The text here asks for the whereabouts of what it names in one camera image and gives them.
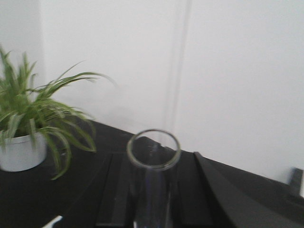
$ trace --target black table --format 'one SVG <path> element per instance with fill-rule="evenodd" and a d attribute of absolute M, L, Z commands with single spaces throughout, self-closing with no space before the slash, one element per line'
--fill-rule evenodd
<path fill-rule="evenodd" d="M 28 171 L 0 171 L 0 228 L 40 228 L 58 215 L 63 219 L 56 228 L 122 227 L 127 223 L 125 148 L 132 134 L 100 123 L 94 125 L 97 153 L 73 148 L 71 167 L 58 180 L 50 180 L 55 174 L 50 154 Z M 304 224 L 303 202 L 290 197 L 286 184 L 198 153 L 183 151 L 178 166 L 181 227 L 239 227 L 242 222 L 252 227 L 256 221 L 250 224 L 249 210 L 244 211 L 243 219 L 233 219 L 244 205 L 231 207 L 223 197 L 229 191 L 232 195 L 239 191 L 243 199 L 249 196 L 253 201 L 248 203 L 258 205 L 261 212 L 268 209 L 287 222 L 299 227 Z M 259 227 L 267 222 L 261 220 Z"/>

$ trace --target black table surface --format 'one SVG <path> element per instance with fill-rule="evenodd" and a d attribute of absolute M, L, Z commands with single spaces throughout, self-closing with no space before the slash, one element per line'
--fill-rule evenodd
<path fill-rule="evenodd" d="M 58 215 L 63 216 L 63 219 L 55 225 L 56 228 L 93 228 L 101 209 L 104 209 L 102 216 L 105 221 L 117 216 L 113 205 L 106 204 L 103 195 L 113 199 L 115 197 L 111 188 L 119 186 L 120 182 L 114 180 L 119 179 L 123 171 L 111 171 L 111 165 L 117 163 L 116 167 L 120 167 L 132 134 L 101 123 L 94 125 L 97 153 L 73 148 L 70 169 L 58 180 L 51 180 L 55 173 L 50 154 L 43 163 L 30 170 L 0 171 L 0 228 L 40 228 Z M 195 167 L 193 153 L 182 152 L 180 161 L 179 191 L 185 195 L 180 201 L 183 204 L 183 222 L 189 227 L 214 227 L 212 221 L 217 216 L 209 211 L 205 199 L 208 194 L 204 193 L 204 186 L 197 181 L 200 175 Z M 256 201 L 304 224 L 303 214 L 301 218 L 303 207 L 285 200 L 288 185 L 208 161 Z"/>

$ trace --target black plastic object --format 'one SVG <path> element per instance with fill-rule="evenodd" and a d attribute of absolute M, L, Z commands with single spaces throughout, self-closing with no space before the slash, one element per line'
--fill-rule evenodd
<path fill-rule="evenodd" d="M 303 170 L 294 168 L 289 182 L 290 195 L 298 197 L 300 195 L 302 185 Z"/>
<path fill-rule="evenodd" d="M 229 172 L 231 173 L 237 169 L 228 169 L 228 166 L 225 166 L 226 171 L 223 174 L 221 168 L 223 168 L 224 165 L 218 164 L 215 166 L 210 160 L 202 157 L 197 152 L 195 156 L 200 166 L 200 173 L 214 197 L 215 201 L 213 204 L 217 204 L 218 208 L 220 208 L 226 216 L 227 222 L 229 223 L 227 223 L 226 227 L 304 227 L 304 223 L 301 222 L 304 211 L 296 208 L 296 214 L 288 214 L 286 209 L 290 208 L 290 210 L 292 210 L 295 209 L 295 207 L 288 205 L 288 203 L 284 201 L 284 195 L 281 195 L 281 199 L 277 198 L 277 196 L 280 195 L 277 193 L 280 191 L 280 185 L 278 185 L 278 183 L 267 179 L 261 181 L 262 177 L 241 170 L 238 170 L 238 175 L 229 176 Z M 271 190 L 273 196 L 269 196 L 267 199 L 260 196 L 255 199 L 255 194 L 250 194 L 253 190 L 264 191 L 265 195 Z M 282 211 L 282 213 L 278 213 L 274 207 L 271 208 L 271 201 L 276 203 L 277 207 L 283 207 L 285 210 Z"/>
<path fill-rule="evenodd" d="M 128 187 L 128 165 L 125 153 L 113 155 L 95 227 L 132 227 L 134 208 L 130 201 Z M 178 169 L 179 195 L 174 204 L 177 226 L 214 227 L 193 153 L 182 152 Z"/>

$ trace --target glass rim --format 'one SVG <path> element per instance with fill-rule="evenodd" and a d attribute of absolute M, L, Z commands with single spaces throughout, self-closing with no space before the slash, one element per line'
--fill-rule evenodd
<path fill-rule="evenodd" d="M 157 165 L 148 165 L 148 164 L 146 164 L 146 163 L 141 162 L 140 160 L 138 160 L 138 159 L 133 155 L 133 152 L 132 152 L 133 142 L 134 142 L 134 140 L 135 140 L 139 135 L 144 134 L 144 133 L 146 133 L 146 132 L 162 132 L 162 133 L 165 133 L 165 134 L 171 136 L 172 139 L 175 141 L 175 143 L 176 143 L 176 145 L 177 145 L 177 149 L 176 149 L 176 151 L 175 151 L 174 156 L 173 156 L 170 160 L 168 160 L 167 162 L 162 163 L 162 164 L 157 164 Z M 133 164 L 135 164 L 135 165 L 137 165 L 137 166 L 139 166 L 139 167 L 141 167 L 141 168 L 153 169 L 153 170 L 161 170 L 161 171 L 163 171 L 163 170 L 167 170 L 167 169 L 171 168 L 173 165 L 175 165 L 175 164 L 178 162 L 179 157 L 180 157 L 180 155 L 181 155 L 181 146 L 180 146 L 180 142 L 177 140 L 177 138 L 176 138 L 172 133 L 170 133 L 170 132 L 168 132 L 168 131 L 165 131 L 165 130 L 162 130 L 162 129 L 151 128 L 151 129 L 147 129 L 147 130 L 143 130 L 143 131 L 141 131 L 141 132 L 138 132 L 137 134 L 133 135 L 133 136 L 130 138 L 130 140 L 129 140 L 128 144 L 127 144 L 127 155 L 128 155 L 128 157 L 130 158 L 130 161 L 131 161 Z"/>

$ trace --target black device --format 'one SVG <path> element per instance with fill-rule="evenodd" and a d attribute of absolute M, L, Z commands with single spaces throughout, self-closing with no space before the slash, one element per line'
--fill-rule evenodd
<path fill-rule="evenodd" d="M 50 180 L 50 154 L 23 172 L 0 171 L 0 228 L 41 228 L 58 215 L 54 228 L 132 226 L 125 147 L 132 134 L 100 123 L 95 154 L 73 148 L 68 172 Z M 303 171 L 290 185 L 201 156 L 181 153 L 174 228 L 303 228 Z"/>

